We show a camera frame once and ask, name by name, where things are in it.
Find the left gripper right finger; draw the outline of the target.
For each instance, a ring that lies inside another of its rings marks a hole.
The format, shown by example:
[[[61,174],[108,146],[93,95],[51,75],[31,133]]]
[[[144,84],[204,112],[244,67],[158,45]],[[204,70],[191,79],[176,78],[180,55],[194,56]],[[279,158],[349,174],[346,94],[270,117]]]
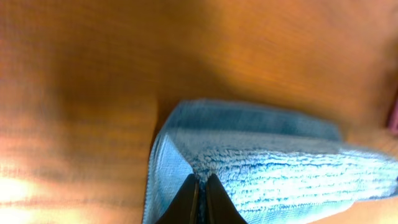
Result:
[[[207,224],[247,224],[216,174],[208,178],[205,192]]]

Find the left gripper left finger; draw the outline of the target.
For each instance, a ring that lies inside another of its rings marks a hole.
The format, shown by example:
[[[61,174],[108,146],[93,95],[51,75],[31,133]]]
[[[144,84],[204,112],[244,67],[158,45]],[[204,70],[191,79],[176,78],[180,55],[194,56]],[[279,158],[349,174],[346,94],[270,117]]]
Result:
[[[199,180],[194,174],[190,174],[156,224],[196,224],[198,196]]]

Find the blue microfiber cloth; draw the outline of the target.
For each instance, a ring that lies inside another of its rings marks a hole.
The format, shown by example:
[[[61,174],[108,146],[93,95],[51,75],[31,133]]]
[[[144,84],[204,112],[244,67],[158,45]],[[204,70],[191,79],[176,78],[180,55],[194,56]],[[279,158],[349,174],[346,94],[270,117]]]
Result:
[[[397,160],[343,142],[334,124],[245,103],[179,103],[149,157],[144,223],[168,209],[188,175],[217,175],[248,223],[308,223],[397,195]]]

